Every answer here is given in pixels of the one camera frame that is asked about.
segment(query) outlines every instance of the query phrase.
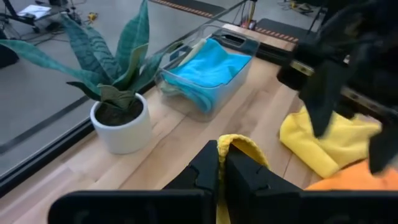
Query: yellow towel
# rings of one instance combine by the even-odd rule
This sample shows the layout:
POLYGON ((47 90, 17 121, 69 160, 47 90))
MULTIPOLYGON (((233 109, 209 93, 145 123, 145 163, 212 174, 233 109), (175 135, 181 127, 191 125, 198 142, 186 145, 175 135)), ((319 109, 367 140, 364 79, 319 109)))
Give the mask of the yellow towel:
POLYGON ((381 130, 380 125, 361 121, 357 116, 346 119, 333 112, 327 133, 313 136, 308 112, 288 115, 280 127, 280 141, 323 178, 344 166, 368 157, 369 138, 381 130))
POLYGON ((225 158, 229 150, 229 145, 233 144, 239 150, 244 152, 250 158, 255 160, 261 165, 266 166, 269 169, 269 164, 264 153, 259 149, 259 147, 246 136, 240 134, 225 134, 220 136, 218 139, 218 160, 220 162, 220 169, 218 177, 220 179, 220 193, 219 200, 217 204, 217 221, 219 224, 229 224, 228 208, 226 206, 224 198, 224 172, 225 172, 225 158))

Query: blue cloth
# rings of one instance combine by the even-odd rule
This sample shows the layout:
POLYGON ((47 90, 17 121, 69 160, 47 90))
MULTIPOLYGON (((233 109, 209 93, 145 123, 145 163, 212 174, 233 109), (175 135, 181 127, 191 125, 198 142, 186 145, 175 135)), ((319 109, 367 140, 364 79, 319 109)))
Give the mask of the blue cloth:
POLYGON ((199 109, 208 113, 222 100, 228 83, 250 61, 251 57, 230 54, 213 39, 208 39, 199 52, 185 64, 164 73, 166 81, 176 86, 199 109))

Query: equipment in background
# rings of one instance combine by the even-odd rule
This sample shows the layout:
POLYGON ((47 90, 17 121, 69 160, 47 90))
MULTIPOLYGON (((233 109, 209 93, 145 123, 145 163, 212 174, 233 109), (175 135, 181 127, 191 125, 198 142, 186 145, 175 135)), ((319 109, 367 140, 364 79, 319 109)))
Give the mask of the equipment in background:
POLYGON ((81 19, 80 15, 76 12, 76 7, 75 4, 73 3, 73 0, 70 0, 70 3, 72 6, 70 9, 72 10, 71 12, 68 12, 68 16, 71 20, 75 21, 77 24, 81 25, 81 19))
POLYGON ((398 152, 398 1, 360 1, 337 12, 314 39, 296 45, 277 75, 300 92, 316 137, 332 111, 372 116, 382 131, 370 139, 369 167, 382 171, 398 152))
MULTIPOLYGON (((245 29, 249 30, 256 30, 256 24, 257 21, 253 20, 253 15, 254 11, 256 10, 256 2, 257 0, 250 0, 250 6, 247 15, 242 16, 242 20, 240 22, 240 26, 245 29)), ((246 6, 246 3, 244 3, 243 9, 242 9, 242 15, 244 13, 244 8, 246 6)))
MULTIPOLYGON (((12 6, 12 4, 10 3, 10 0, 3 0, 3 2, 4 2, 4 5, 5 5, 6 10, 8 11, 8 13, 0 12, 0 17, 2 17, 2 20, 5 23, 9 23, 9 19, 12 19, 12 20, 15 20, 15 21, 18 21, 18 22, 21 22, 21 23, 24 23, 24 24, 32 26, 34 32, 36 32, 36 33, 40 32, 40 29, 35 25, 36 21, 39 21, 41 19, 53 16, 53 15, 56 15, 56 14, 58 14, 60 12, 63 12, 63 11, 67 11, 68 12, 68 9, 64 8, 64 7, 57 7, 57 6, 51 7, 50 6, 51 10, 49 10, 49 12, 46 13, 46 15, 44 15, 44 16, 42 16, 40 18, 36 18, 36 17, 34 17, 34 16, 30 15, 30 14, 25 15, 25 16, 19 16, 18 13, 15 11, 14 7, 12 6)), ((46 3, 41 2, 41 1, 36 1, 36 4, 38 4, 40 6, 46 6, 47 5, 46 3)))
POLYGON ((52 6, 66 6, 68 4, 68 0, 49 0, 49 3, 52 6))

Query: snake plant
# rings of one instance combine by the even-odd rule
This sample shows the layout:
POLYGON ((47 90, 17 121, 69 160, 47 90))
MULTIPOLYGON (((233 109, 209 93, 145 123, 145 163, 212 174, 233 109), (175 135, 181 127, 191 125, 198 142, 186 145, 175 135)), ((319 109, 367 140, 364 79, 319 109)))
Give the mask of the snake plant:
POLYGON ((115 56, 94 28, 79 26, 65 14, 61 14, 61 18, 81 70, 64 66, 21 40, 0 40, 0 44, 38 66, 73 76, 79 81, 67 84, 79 88, 93 100, 126 112, 136 99, 135 92, 152 81, 164 54, 179 46, 178 42, 174 43, 164 52, 145 60, 149 43, 147 0, 142 1, 139 14, 125 25, 115 56))

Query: wooden countertop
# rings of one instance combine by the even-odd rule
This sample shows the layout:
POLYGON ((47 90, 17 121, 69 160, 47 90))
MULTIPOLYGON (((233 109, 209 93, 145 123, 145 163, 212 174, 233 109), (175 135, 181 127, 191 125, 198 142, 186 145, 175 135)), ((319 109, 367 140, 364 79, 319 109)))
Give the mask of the wooden countertop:
MULTIPOLYGON (((294 44, 225 25, 261 42, 291 50, 294 44)), ((154 137, 146 148, 112 155, 95 133, 62 154, 0 199, 1 223, 46 223, 50 205, 83 189, 161 189, 210 139, 243 134, 265 152, 272 171, 306 187, 320 178, 281 145, 278 131, 288 113, 301 107, 297 93, 276 79, 279 66, 254 58, 246 83, 209 123, 199 123, 163 105, 155 89, 145 94, 154 137)))

